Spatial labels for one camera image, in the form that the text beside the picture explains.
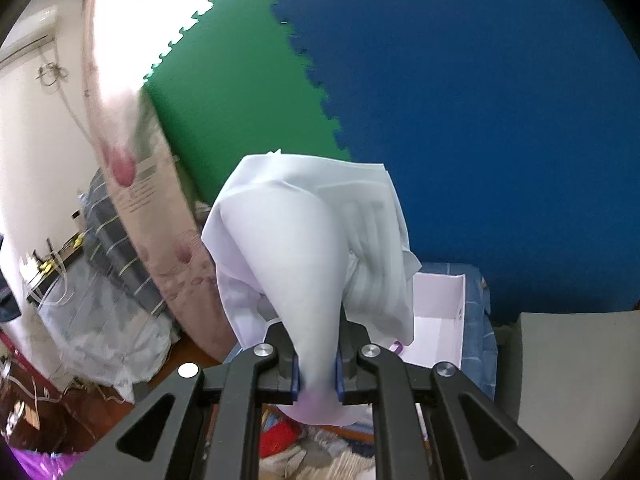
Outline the white bra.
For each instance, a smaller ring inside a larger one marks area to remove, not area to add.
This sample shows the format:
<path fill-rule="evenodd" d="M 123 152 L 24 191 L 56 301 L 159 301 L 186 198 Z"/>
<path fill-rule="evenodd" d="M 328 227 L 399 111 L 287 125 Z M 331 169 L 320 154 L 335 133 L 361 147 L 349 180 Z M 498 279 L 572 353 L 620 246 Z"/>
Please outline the white bra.
<path fill-rule="evenodd" d="M 413 255 L 401 206 L 381 164 L 272 152 L 241 159 L 205 222 L 224 313 L 241 346 L 281 323 L 302 388 L 288 417 L 348 426 L 360 408 L 337 399 L 341 320 L 381 346 L 414 338 Z"/>

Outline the red underwear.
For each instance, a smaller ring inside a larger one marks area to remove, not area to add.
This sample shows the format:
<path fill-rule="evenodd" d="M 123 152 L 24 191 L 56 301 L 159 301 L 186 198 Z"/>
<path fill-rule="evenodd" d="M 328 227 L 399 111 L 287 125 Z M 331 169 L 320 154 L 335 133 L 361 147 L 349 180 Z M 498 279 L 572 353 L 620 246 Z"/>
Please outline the red underwear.
<path fill-rule="evenodd" d="M 297 422 L 280 420 L 260 434 L 259 457 L 267 458 L 286 451 L 296 443 L 301 434 L 302 428 Z"/>

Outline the purple underwear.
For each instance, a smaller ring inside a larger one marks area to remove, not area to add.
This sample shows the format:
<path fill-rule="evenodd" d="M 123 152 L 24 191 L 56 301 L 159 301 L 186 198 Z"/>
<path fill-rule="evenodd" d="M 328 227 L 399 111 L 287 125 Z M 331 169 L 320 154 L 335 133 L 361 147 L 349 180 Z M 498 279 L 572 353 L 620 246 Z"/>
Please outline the purple underwear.
<path fill-rule="evenodd" d="M 60 480 L 85 455 L 80 453 L 40 453 L 10 448 L 18 463 L 32 480 Z"/>

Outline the white XINCCI shoe box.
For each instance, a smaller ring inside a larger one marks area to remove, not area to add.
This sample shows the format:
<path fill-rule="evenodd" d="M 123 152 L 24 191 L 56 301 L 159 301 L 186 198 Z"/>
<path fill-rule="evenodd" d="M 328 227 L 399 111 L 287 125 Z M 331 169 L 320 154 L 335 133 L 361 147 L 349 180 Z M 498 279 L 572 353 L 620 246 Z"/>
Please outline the white XINCCI shoe box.
<path fill-rule="evenodd" d="M 428 368 L 444 361 L 461 366 L 465 285 L 464 275 L 413 277 L 414 339 L 399 350 L 404 362 Z"/>

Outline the blue checked cloth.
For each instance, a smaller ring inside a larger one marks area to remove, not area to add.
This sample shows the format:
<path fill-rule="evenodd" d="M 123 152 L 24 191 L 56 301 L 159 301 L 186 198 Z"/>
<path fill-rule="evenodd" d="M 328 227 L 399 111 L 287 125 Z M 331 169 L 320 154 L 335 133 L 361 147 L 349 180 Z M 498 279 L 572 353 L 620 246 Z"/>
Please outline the blue checked cloth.
<path fill-rule="evenodd" d="M 465 276 L 465 319 L 460 370 L 495 399 L 498 344 L 490 322 L 490 289 L 480 269 L 465 263 L 424 263 L 425 273 Z"/>

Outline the grey plaid bedding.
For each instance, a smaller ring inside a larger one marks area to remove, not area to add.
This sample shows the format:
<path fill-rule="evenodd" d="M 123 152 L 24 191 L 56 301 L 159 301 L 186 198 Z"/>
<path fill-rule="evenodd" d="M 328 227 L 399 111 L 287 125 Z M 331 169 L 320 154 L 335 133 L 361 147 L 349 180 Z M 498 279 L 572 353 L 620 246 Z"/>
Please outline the grey plaid bedding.
<path fill-rule="evenodd" d="M 88 191 L 79 196 L 79 203 L 85 220 L 82 250 L 88 261 L 143 310 L 160 316 L 166 310 L 165 301 L 131 243 L 101 170 L 92 177 Z"/>

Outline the grey cabinet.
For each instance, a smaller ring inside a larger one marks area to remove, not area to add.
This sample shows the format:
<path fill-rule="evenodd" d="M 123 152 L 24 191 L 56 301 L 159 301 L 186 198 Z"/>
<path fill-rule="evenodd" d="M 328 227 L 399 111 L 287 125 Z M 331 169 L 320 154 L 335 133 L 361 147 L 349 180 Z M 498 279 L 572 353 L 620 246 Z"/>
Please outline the grey cabinet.
<path fill-rule="evenodd" d="M 602 479 L 639 421 L 639 315 L 523 313 L 496 401 L 575 479 Z"/>

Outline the blue foam mat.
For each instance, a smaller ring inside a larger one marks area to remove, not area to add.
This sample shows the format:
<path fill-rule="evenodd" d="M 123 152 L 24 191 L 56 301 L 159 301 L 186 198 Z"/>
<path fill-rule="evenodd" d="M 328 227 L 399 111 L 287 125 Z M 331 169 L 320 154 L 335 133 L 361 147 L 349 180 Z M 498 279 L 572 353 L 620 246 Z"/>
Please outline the blue foam mat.
<path fill-rule="evenodd" d="M 602 0 L 274 0 L 335 139 L 393 177 L 413 251 L 494 315 L 639 299 L 639 60 Z"/>

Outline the green foam mat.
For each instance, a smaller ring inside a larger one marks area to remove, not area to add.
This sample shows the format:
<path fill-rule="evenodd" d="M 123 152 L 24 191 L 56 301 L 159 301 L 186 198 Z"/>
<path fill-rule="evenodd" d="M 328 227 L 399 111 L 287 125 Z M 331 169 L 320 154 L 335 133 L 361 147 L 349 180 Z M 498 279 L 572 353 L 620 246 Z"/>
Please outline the green foam mat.
<path fill-rule="evenodd" d="M 213 0 L 152 69 L 145 90 L 171 151 L 212 204 L 239 161 L 280 150 L 347 160 L 326 94 L 291 45 L 273 0 Z"/>

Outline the pink floral curtain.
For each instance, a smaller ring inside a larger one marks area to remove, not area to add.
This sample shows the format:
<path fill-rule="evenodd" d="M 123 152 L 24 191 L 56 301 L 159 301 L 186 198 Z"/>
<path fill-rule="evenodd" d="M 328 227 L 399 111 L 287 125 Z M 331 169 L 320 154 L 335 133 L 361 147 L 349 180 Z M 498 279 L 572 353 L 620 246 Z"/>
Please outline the pink floral curtain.
<path fill-rule="evenodd" d="M 145 36 L 137 0 L 85 0 L 86 109 L 108 197 L 132 245 L 116 273 L 152 313 L 174 317 L 194 344 L 222 361 L 235 336 L 215 266 L 186 199 L 134 49 Z"/>

